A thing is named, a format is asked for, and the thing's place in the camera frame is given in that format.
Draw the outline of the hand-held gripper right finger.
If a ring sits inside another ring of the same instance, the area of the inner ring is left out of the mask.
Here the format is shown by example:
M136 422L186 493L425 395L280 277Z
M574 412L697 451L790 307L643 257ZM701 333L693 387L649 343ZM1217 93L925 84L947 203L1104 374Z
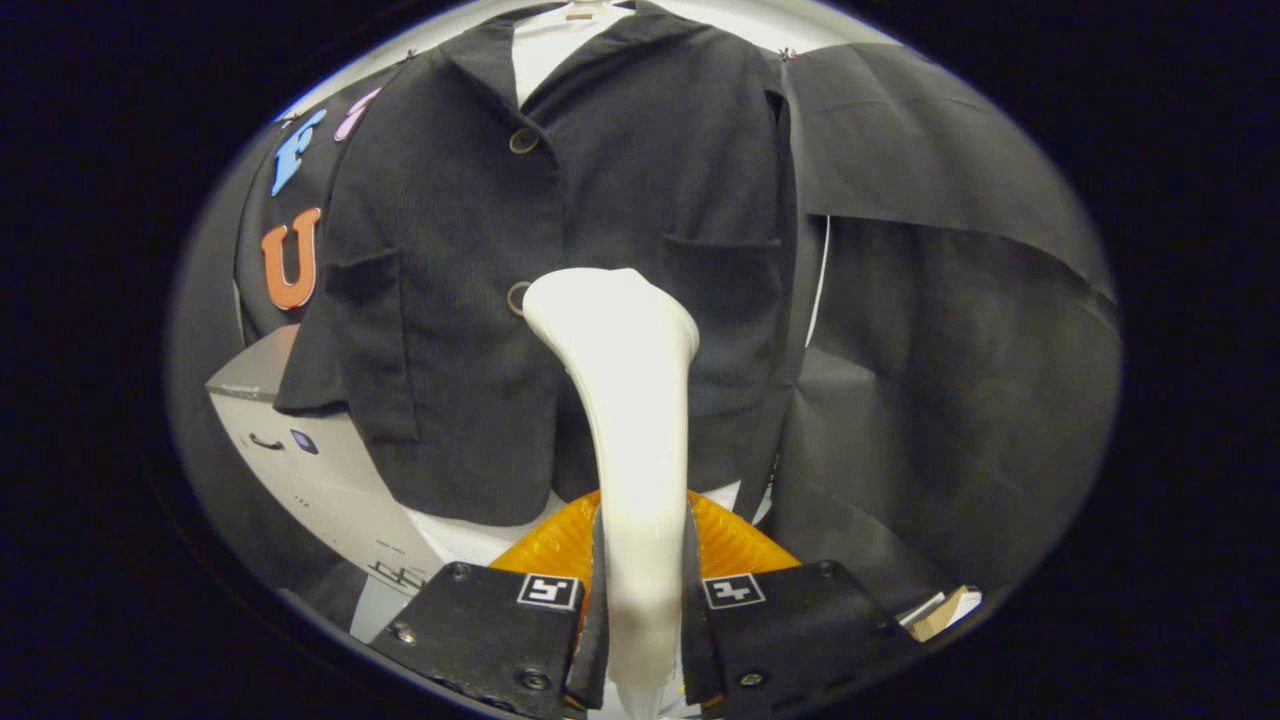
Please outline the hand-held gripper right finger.
M841 562L803 562L687 495L684 692L707 716L808 716L902 671L919 642Z

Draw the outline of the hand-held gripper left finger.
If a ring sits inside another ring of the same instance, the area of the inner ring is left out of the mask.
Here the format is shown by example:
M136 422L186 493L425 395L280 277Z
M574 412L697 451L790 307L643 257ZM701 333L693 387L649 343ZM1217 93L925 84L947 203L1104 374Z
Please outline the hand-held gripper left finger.
M517 717L586 717L609 651L600 500L575 500L488 565L448 562L372 648L435 692Z

